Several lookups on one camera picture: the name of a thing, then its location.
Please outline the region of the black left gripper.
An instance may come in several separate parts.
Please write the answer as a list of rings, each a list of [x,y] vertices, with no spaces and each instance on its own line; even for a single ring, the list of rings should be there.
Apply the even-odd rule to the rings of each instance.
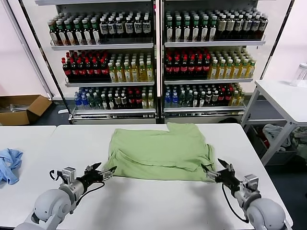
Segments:
[[[110,179],[113,177],[113,173],[115,172],[117,166],[102,171],[96,170],[100,165],[101,162],[98,162],[86,167],[84,175],[80,177],[80,182],[82,183],[84,189],[87,189],[92,184],[102,183],[103,179]]]

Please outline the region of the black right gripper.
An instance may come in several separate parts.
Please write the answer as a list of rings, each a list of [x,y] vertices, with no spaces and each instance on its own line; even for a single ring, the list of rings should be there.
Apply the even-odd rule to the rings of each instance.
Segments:
[[[225,168],[218,172],[216,172],[211,165],[201,164],[202,170],[206,174],[206,178],[215,183],[224,184],[231,191],[239,191],[239,185],[241,182],[235,177],[233,165],[219,158],[218,161]]]

